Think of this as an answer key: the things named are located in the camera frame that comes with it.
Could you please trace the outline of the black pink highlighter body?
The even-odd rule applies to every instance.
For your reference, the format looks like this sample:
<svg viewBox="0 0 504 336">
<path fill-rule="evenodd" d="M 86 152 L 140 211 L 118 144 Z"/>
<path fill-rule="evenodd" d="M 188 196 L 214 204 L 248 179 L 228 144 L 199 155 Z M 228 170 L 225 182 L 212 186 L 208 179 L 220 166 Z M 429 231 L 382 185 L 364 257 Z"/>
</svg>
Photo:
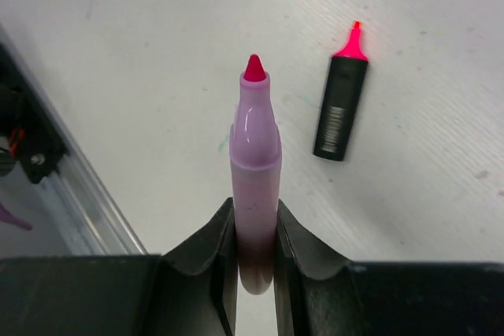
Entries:
<svg viewBox="0 0 504 336">
<path fill-rule="evenodd" d="M 346 45 L 329 62 L 313 155 L 344 160 L 368 66 L 361 50 L 361 22 L 355 21 Z"/>
</svg>

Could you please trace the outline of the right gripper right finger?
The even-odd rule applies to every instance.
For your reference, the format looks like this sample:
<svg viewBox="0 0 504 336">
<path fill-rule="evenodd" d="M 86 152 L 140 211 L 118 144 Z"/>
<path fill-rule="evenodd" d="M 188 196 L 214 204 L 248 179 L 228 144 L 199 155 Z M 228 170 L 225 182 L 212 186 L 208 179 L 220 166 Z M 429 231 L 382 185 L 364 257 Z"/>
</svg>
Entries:
<svg viewBox="0 0 504 336">
<path fill-rule="evenodd" d="M 274 268 L 280 335 L 501 335 L 503 266 L 352 261 L 279 204 Z"/>
</svg>

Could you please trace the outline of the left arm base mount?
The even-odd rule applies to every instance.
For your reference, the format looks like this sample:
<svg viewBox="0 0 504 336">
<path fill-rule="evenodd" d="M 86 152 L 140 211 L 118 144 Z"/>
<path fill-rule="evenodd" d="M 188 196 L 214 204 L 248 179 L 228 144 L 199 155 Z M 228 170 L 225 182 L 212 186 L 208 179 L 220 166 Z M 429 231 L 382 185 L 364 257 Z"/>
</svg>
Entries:
<svg viewBox="0 0 504 336">
<path fill-rule="evenodd" d="M 57 171 L 67 152 L 55 123 L 13 56 L 1 46 L 1 149 L 4 162 L 18 163 L 33 184 Z"/>
</svg>

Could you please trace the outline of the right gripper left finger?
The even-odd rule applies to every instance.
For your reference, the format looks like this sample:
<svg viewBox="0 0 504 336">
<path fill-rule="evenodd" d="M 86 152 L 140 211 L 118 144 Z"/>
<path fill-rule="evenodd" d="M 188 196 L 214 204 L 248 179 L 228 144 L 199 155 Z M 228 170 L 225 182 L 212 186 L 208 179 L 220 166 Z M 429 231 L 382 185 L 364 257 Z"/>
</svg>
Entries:
<svg viewBox="0 0 504 336">
<path fill-rule="evenodd" d="M 232 201 L 165 255 L 9 258 L 4 335 L 232 335 Z"/>
</svg>

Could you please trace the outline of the lilac highlighter body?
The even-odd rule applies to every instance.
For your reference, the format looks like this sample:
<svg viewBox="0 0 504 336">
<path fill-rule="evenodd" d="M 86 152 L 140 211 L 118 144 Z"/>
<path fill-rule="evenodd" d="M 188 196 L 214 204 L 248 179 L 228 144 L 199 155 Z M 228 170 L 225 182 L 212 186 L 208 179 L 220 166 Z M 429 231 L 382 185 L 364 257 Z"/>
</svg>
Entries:
<svg viewBox="0 0 504 336">
<path fill-rule="evenodd" d="M 239 274 L 248 293 L 261 295 L 273 277 L 282 146 L 270 77 L 257 54 L 239 77 L 229 157 Z"/>
</svg>

